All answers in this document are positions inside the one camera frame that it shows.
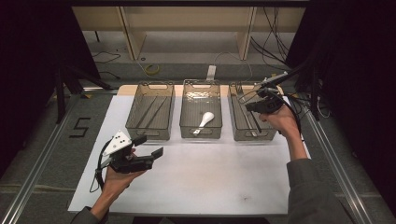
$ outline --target metal rail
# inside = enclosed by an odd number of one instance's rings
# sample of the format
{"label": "metal rail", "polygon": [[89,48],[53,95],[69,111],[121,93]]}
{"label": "metal rail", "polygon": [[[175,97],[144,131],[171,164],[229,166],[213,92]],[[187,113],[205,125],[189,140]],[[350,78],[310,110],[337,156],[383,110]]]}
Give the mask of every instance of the metal rail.
{"label": "metal rail", "polygon": [[332,144],[330,143],[329,138],[327,137],[322,126],[320,125],[320,122],[314,119],[311,112],[307,112],[307,116],[308,121],[320,142],[323,152],[325,153],[327,160],[332,167],[335,177],[337,178],[338,183],[340,184],[340,187],[346,196],[346,199],[350,205],[350,208],[352,209],[356,220],[360,224],[373,223],[370,215],[367,213],[367,210],[364,206],[363,201],[361,200],[359,193],[356,191],[355,187],[350,181],[350,178],[347,175],[344,166],[338,159],[338,156],[332,148]]}
{"label": "metal rail", "polygon": [[13,199],[11,205],[9,206],[6,215],[2,219],[2,224],[8,223],[17,223],[21,213],[23,211],[24,206],[27,204],[27,201],[32,194],[35,184],[37,183],[38,179],[40,178],[41,174],[46,167],[46,164],[52,154],[53,149],[55,149],[62,132],[64,130],[64,125],[67,123],[69,119],[69,115],[72,112],[74,106],[77,104],[79,100],[79,95],[72,95],[70,98],[69,103],[66,107],[66,113],[64,118],[59,124],[56,124],[54,130],[52,131],[47,144],[44,146],[41,154],[38,156],[35,165],[33,166],[31,172],[26,177],[24,183],[21,186],[20,191],[18,192],[17,196]]}

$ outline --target gray sleeve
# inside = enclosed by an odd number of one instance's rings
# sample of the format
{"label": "gray sleeve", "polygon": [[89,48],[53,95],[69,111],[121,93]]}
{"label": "gray sleeve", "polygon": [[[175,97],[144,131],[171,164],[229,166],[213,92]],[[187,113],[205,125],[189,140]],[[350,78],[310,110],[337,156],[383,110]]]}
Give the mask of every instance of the gray sleeve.
{"label": "gray sleeve", "polygon": [[309,159],[287,165],[290,182],[288,223],[347,223],[341,203],[323,183]]}
{"label": "gray sleeve", "polygon": [[72,224],[97,224],[99,220],[90,212],[89,207],[84,207],[71,221]]}

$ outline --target black panel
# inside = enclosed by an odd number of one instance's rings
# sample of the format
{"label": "black panel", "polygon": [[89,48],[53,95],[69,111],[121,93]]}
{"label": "black panel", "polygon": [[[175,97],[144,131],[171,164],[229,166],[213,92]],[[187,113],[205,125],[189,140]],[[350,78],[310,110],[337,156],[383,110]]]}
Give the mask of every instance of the black panel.
{"label": "black panel", "polygon": [[[79,7],[306,7],[310,0],[38,0]],[[321,0],[330,3],[333,0]]]}
{"label": "black panel", "polygon": [[289,67],[303,63],[311,52],[329,17],[337,9],[337,1],[324,4],[324,1],[311,0],[305,8],[298,31],[293,38],[286,59]]}
{"label": "black panel", "polygon": [[396,216],[394,4],[359,3],[332,51],[324,93],[352,149]]}
{"label": "black panel", "polygon": [[2,3],[0,40],[2,175],[53,94],[55,73],[67,65],[99,73],[70,7]]}

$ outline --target floor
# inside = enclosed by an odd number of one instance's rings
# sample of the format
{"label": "floor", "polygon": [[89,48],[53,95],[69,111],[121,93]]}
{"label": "floor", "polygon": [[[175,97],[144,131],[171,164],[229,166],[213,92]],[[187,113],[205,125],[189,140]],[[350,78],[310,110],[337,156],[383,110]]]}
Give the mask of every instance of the floor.
{"label": "floor", "polygon": [[[264,61],[262,55],[253,48],[249,49],[247,60],[240,61],[237,57],[233,33],[149,33],[138,61],[130,60],[122,33],[98,32],[100,42],[97,42],[94,32],[84,32],[84,35],[97,62],[102,80],[114,87],[135,84],[139,80],[148,78],[176,81],[190,77],[205,78],[210,64],[217,66],[216,77],[223,83],[249,77],[260,80],[272,74],[281,74],[287,69],[278,61],[270,59]],[[253,37],[263,43],[266,35],[254,34]],[[282,34],[286,46],[290,45],[292,39],[293,34]],[[275,54],[278,52],[274,39],[269,40],[267,47]],[[154,77],[146,77],[142,67],[148,64],[158,64],[160,73]],[[31,194],[21,205],[23,209],[17,216],[18,223],[69,223],[74,216],[67,212],[68,204],[73,198],[111,97],[117,93],[117,91],[98,91],[97,87],[88,81],[81,80],[81,83],[87,90],[86,94],[82,96],[66,94],[70,113],[62,127],[55,124],[56,98],[51,98],[44,108],[35,130],[26,141],[26,148],[21,150],[0,180],[0,214],[6,214],[8,208],[15,203],[14,199],[26,185],[32,167],[36,167],[37,163],[41,162],[44,166],[36,174],[37,179]],[[283,83],[282,87],[286,92],[293,92],[292,84],[293,80],[289,80]],[[329,111],[324,109],[323,113],[327,115]],[[359,160],[353,156],[336,118],[321,117],[320,122],[314,122],[306,111],[300,116],[305,143],[320,175],[353,216],[355,223],[396,223],[395,217],[364,172]],[[71,135],[82,135],[81,130],[75,129],[77,122],[89,129],[84,137],[72,138]],[[313,128],[315,125],[323,127],[325,133],[320,134],[325,134],[329,143],[323,145],[323,142],[319,141],[318,133]],[[55,139],[56,145],[49,146],[49,139]],[[326,144],[330,144],[331,148],[326,149]],[[43,157],[41,154],[43,151],[49,151],[47,157]],[[353,203],[350,198],[356,198],[345,191],[345,185],[340,184],[339,175],[335,174],[334,165],[330,162],[332,155],[328,152],[334,152],[336,155],[337,164],[341,165],[346,173],[350,181],[349,186],[355,190],[355,196],[368,214],[367,221],[361,222],[361,219],[355,216],[360,210],[350,206]],[[270,223],[287,223],[286,216],[266,216],[266,218]],[[113,214],[109,222],[132,223],[133,220],[134,218],[130,216]]]}

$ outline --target tabletop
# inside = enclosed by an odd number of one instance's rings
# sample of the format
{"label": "tabletop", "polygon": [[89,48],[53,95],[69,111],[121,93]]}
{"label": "tabletop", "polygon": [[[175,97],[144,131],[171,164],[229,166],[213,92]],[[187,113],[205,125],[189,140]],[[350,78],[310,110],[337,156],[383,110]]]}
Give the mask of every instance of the tabletop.
{"label": "tabletop", "polygon": [[[113,97],[70,212],[93,205],[99,196],[99,190],[90,193],[90,187],[100,150],[118,130],[127,133],[125,122],[134,89],[120,88],[124,95]],[[286,163],[290,156],[286,139],[277,133],[272,141],[235,142],[227,97],[222,94],[220,98],[220,139],[183,139],[178,126],[181,96],[176,96],[170,140],[136,148],[137,156],[145,156],[163,147],[163,156],[134,180],[113,203],[111,212],[168,217],[287,214],[290,187]]]}

